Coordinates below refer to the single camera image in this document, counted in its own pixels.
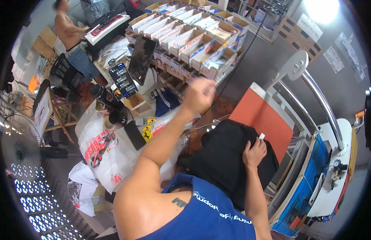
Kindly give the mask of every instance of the tattoo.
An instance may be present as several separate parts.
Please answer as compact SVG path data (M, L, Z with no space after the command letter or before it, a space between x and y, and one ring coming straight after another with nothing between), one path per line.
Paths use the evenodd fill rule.
M183 207L183 208L185 208L185 207L187 206L187 203L184 202L183 200L179 199L179 198L175 198L175 199L173 199L173 200L172 200L172 203L173 203L173 204L176 203L176 205L177 205L178 207Z

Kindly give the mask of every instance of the shelf of cardboard boxes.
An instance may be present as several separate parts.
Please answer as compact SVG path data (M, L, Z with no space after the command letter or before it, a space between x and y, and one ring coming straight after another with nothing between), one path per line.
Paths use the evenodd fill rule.
M154 52L158 81L181 96L198 76L218 83L241 57L249 23L204 0L158 2L129 22L125 36L133 46L138 35L159 43Z

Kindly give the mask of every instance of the bright light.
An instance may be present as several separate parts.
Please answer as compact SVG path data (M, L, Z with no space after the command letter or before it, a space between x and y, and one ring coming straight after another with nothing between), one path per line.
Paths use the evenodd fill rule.
M318 23L327 24L336 17L339 0L304 0L309 17Z

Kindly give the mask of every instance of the yellow sticker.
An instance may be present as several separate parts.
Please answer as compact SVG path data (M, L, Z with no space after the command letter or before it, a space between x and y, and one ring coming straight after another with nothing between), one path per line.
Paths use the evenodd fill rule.
M146 142L148 142L152 138L152 134L149 130L144 131L143 133L141 133L141 135L143 136Z
M147 119L147 122L148 122L148 123L156 122L156 118L148 118L148 119Z
M149 130L150 132L152 132L152 126L151 125L146 125L145 127L143 127L143 132L146 131L146 130Z

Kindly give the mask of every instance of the metal pole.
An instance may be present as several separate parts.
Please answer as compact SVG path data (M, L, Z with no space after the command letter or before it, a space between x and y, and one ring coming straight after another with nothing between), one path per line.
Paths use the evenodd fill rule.
M299 99L295 96L295 94L292 93L292 91L281 81L279 80L280 85L289 93L289 95L292 97L292 99L295 100L295 102L298 104L298 106L303 110L303 113L306 115L308 120L310 121L312 127L315 129L317 133L319 133L318 126L311 118L311 115L308 113L307 109L303 106L303 104L299 101Z
M340 132L338 122L335 118L334 113L332 112L330 105L327 102L327 99L324 97L324 94L319 89L318 85L313 80L313 78L311 77L311 75L308 73L307 70L305 70L304 73L302 74L302 79L307 84L308 88L311 90L313 95L316 97L316 99L319 101L320 105L322 106L323 111L326 114L328 122L332 128L333 134L335 135L335 139L338 142L339 150L340 151L343 150L344 142L343 142L342 133Z

